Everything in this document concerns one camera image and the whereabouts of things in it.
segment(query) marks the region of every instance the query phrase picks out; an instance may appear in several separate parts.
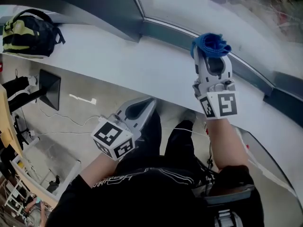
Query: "floor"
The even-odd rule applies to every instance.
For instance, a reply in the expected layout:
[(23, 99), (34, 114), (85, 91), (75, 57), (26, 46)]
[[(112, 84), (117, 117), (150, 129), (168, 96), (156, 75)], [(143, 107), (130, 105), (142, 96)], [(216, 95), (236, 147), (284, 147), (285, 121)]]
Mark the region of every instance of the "floor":
[[(40, 142), (27, 153), (26, 157), (33, 163), (40, 178), (49, 169), (52, 172), (46, 178), (44, 187), (48, 185), (47, 181), (53, 180), (56, 174), (64, 179), (76, 159), (81, 161), (83, 169), (100, 154), (89, 135), (98, 123), (97, 118), (89, 120), (86, 125), (80, 127), (68, 118), (52, 115), (59, 113), (83, 125), (88, 118), (94, 115), (109, 116), (125, 101), (143, 96), (142, 93), (104, 81), (8, 55), (3, 56), (3, 72), (0, 73), (0, 83), (14, 79), (16, 69), (19, 76), (37, 75), (40, 69), (45, 69), (62, 78), (59, 111), (55, 111), (43, 102), (29, 103), (22, 107), (28, 128), (40, 135)], [(88, 101), (94, 98), (97, 103), (93, 105), (80, 101), (71, 97), (70, 94)], [(162, 124), (160, 153), (163, 155), (168, 137), (173, 127), (178, 124), (179, 117), (185, 108), (159, 101), (158, 110)], [(21, 110), (17, 110), (16, 113), (23, 117)], [(195, 155), (206, 163), (209, 157), (209, 139), (205, 134), (204, 126), (203, 116), (197, 115), (193, 130), (202, 135), (193, 134), (192, 139)], [(255, 157), (257, 160), (262, 159), (256, 155)], [(303, 222), (303, 216), (297, 199), (288, 190), (268, 180), (254, 166), (250, 166), (250, 173), (261, 195), (266, 226), (300, 226)]]

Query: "backpack handle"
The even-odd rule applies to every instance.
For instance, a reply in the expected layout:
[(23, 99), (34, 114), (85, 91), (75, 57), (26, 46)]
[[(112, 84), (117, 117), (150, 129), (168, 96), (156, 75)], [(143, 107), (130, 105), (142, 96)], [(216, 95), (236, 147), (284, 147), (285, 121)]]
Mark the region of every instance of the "backpack handle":
[(31, 13), (31, 14), (34, 14), (34, 15), (38, 16), (39, 18), (43, 19), (44, 21), (49, 22), (50, 24), (53, 25), (52, 19), (51, 19), (47, 14), (45, 14), (44, 12), (42, 12), (42, 11), (40, 11), (40, 10), (37, 10), (37, 9), (26, 9), (26, 10), (24, 10), (24, 11), (18, 13), (18, 14), (14, 17), (13, 22), (12, 22), (11, 24), (15, 23), (15, 22), (17, 21), (17, 19), (18, 19), (22, 14), (24, 14), (24, 13)]

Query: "backpack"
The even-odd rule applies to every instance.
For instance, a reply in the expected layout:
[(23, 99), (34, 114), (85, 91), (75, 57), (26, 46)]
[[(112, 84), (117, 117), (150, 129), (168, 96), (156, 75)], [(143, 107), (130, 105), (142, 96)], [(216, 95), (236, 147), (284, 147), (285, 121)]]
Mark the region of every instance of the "backpack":
[(37, 9), (27, 9), (11, 18), (3, 26), (3, 52), (16, 54), (27, 58), (48, 57), (53, 52), (54, 46), (65, 43), (60, 29), (52, 22), (51, 18)]

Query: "white marker cube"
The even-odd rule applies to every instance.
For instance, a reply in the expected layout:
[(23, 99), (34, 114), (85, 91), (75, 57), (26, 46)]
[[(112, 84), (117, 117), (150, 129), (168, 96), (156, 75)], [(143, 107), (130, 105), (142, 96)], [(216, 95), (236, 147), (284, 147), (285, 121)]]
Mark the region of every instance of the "white marker cube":
[(101, 118), (91, 134), (97, 147), (113, 160), (119, 160), (135, 148), (133, 134)]
[(237, 91), (207, 92), (198, 97), (207, 119), (229, 118), (239, 114)]

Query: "blue cloth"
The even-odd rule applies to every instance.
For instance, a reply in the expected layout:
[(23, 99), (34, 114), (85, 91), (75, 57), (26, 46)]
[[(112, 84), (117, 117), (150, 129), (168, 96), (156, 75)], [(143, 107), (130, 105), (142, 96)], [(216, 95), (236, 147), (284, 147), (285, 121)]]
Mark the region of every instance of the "blue cloth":
[(231, 46), (222, 39), (222, 35), (216, 35), (212, 33), (201, 35), (193, 40), (190, 50), (192, 58), (194, 57), (195, 45), (204, 51), (206, 57), (210, 58), (220, 58), (232, 51)]

